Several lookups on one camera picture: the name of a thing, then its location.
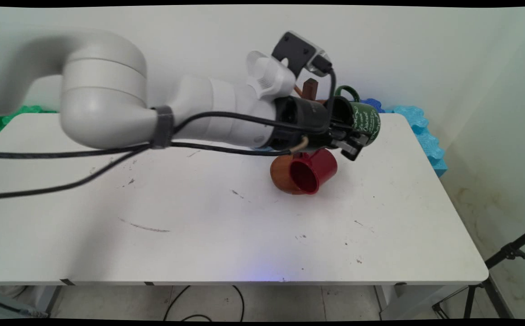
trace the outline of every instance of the black band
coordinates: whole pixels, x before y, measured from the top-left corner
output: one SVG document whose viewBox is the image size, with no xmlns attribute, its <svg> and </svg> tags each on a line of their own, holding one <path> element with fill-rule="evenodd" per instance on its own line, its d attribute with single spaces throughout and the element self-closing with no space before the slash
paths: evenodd
<svg viewBox="0 0 525 326">
<path fill-rule="evenodd" d="M 174 136 L 174 113 L 167 105 L 153 107 L 156 110 L 157 124 L 152 139 L 152 149 L 165 149 L 170 146 Z"/>
<path fill-rule="evenodd" d="M 60 281 L 62 281 L 65 285 L 75 285 L 74 283 L 72 283 L 72 281 L 70 281 L 67 278 L 64 278 L 63 280 L 60 280 Z"/>
</svg>

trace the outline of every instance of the scratch mark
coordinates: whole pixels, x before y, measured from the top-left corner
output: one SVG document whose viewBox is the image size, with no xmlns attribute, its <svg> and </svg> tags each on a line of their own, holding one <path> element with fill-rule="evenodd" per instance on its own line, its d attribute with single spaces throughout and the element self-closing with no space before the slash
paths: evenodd
<svg viewBox="0 0 525 326">
<path fill-rule="evenodd" d="M 192 156 L 192 155 L 198 153 L 199 151 L 200 151 L 200 150 L 197 150 L 196 152 L 194 152 L 194 153 L 192 153 L 192 154 L 190 154 L 190 155 L 188 155 L 188 156 L 186 156 L 186 157 L 190 157 L 190 156 Z"/>
<path fill-rule="evenodd" d="M 244 199 L 244 197 L 243 197 L 243 196 L 241 196 L 241 195 L 239 195 L 239 193 L 238 193 L 238 192 L 235 192 L 235 191 L 234 191 L 234 190 L 232 190 L 232 189 L 231 189 L 230 191 L 231 191 L 231 192 L 232 192 L 233 194 L 235 194 L 235 195 L 239 196 L 240 198 Z"/>
<path fill-rule="evenodd" d="M 145 227 L 145 226 L 142 226 L 142 225 L 137 225 L 137 224 L 134 224 L 134 223 L 130 223 L 130 222 L 124 220 L 124 219 L 121 219 L 120 217 L 118 217 L 118 219 L 120 221 L 123 221 L 124 223 L 132 225 L 133 227 L 138 227 L 139 229 L 153 231 L 153 232 L 159 232 L 159 233 L 161 233 L 161 232 L 170 232 L 170 230 L 153 229 L 152 227 Z"/>
</svg>

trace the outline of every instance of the white table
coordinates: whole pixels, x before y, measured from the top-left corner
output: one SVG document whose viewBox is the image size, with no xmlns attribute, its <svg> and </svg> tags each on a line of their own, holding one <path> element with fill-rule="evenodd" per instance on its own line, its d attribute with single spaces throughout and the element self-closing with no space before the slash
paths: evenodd
<svg viewBox="0 0 525 326">
<path fill-rule="evenodd" d="M 381 120 L 355 162 L 335 151 L 339 170 L 314 196 L 275 188 L 272 157 L 171 148 L 72 190 L 0 200 L 0 284 L 405 282 L 437 293 L 486 280 L 407 121 Z M 0 132 L 0 151 L 73 150 L 85 147 L 57 114 L 22 114 Z M 118 156 L 0 159 L 0 192 L 73 182 Z"/>
</svg>

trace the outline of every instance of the blue foam block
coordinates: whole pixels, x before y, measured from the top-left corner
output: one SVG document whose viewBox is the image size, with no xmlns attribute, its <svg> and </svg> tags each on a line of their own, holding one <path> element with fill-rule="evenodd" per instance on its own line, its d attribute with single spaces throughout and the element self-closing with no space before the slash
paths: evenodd
<svg viewBox="0 0 525 326">
<path fill-rule="evenodd" d="M 425 155 L 428 157 L 430 164 L 434 167 L 436 175 L 442 176 L 447 171 L 447 165 L 443 157 L 445 151 L 439 147 L 440 141 L 435 138 L 428 130 L 428 124 L 430 123 L 424 118 L 424 110 L 416 106 L 395 106 L 391 110 L 392 113 L 399 113 L 403 115 L 407 122 L 411 126 L 421 148 L 424 150 Z"/>
<path fill-rule="evenodd" d="M 385 113 L 385 110 L 381 110 L 381 102 L 377 101 L 376 99 L 361 100 L 360 103 L 371 105 L 377 110 L 377 113 Z"/>
</svg>

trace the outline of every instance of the mug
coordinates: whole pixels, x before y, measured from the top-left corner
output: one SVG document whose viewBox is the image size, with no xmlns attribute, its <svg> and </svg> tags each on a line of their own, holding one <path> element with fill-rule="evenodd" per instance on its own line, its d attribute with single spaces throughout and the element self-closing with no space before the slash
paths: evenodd
<svg viewBox="0 0 525 326">
<path fill-rule="evenodd" d="M 335 96 L 341 96 L 341 91 L 347 91 L 353 96 L 353 101 L 349 102 L 353 108 L 353 118 L 355 120 L 353 128 L 372 134 L 366 145 L 371 144 L 375 138 L 377 138 L 381 128 L 379 113 L 373 106 L 360 103 L 361 99 L 359 98 L 359 94 L 353 87 L 347 85 L 339 86 L 337 90 L 335 90 Z"/>
<path fill-rule="evenodd" d="M 289 165 L 289 176 L 305 194 L 315 194 L 319 187 L 337 173 L 337 160 L 326 149 L 314 153 L 296 153 Z"/>
<path fill-rule="evenodd" d="M 293 155 L 278 156 L 271 164 L 271 180 L 277 188 L 293 195 L 300 195 L 303 192 L 294 184 L 289 175 L 289 168 L 293 161 Z"/>
</svg>

